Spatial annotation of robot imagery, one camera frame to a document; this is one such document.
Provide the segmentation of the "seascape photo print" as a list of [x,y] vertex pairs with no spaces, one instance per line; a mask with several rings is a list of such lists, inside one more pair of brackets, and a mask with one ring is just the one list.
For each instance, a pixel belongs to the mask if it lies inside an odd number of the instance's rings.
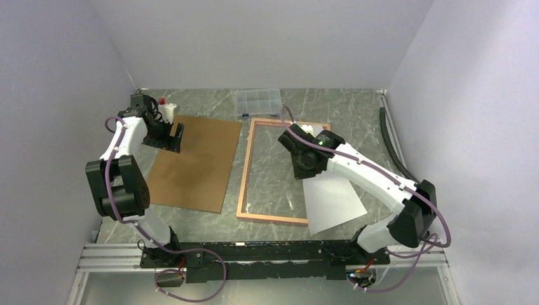
[[303,180],[308,229],[317,234],[367,214],[351,182],[322,172]]

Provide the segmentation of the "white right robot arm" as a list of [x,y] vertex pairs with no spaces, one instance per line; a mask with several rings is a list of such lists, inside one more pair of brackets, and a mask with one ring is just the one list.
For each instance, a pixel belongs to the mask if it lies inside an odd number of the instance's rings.
[[333,173],[358,185],[380,200],[391,216],[360,229],[350,245],[350,257],[366,263],[390,245],[416,248],[427,238],[435,219],[435,187],[401,177],[360,154],[344,138],[329,130],[317,135],[303,125],[290,125],[278,138],[290,153],[296,179]]

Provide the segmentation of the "pink wooden picture frame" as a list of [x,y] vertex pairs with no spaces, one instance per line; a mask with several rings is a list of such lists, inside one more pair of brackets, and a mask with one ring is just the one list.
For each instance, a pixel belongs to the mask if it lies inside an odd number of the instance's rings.
[[290,224],[306,226],[308,224],[307,219],[297,217],[284,217],[276,215],[264,215],[259,213],[247,213],[243,209],[247,206],[247,191],[249,182],[249,170],[252,161],[252,151],[254,145],[254,137],[256,134],[256,128],[258,126],[274,126],[282,127],[282,123],[279,119],[269,118],[251,118],[249,125],[249,134],[247,137],[247,148],[243,164],[242,180],[240,184],[240,194],[238,198],[238,205],[236,209],[236,217],[241,220],[253,220],[256,222],[276,222],[280,224]]

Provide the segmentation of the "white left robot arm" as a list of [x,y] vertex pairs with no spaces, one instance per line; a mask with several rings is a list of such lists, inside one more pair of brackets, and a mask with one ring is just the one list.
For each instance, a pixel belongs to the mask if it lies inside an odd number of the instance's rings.
[[132,228],[142,239],[143,255],[167,267],[182,258],[174,230],[151,210],[148,184],[135,160],[142,145],[179,153],[184,131],[174,123],[177,105],[145,93],[130,97],[130,106],[106,119],[113,121],[113,138],[85,173],[97,212]]

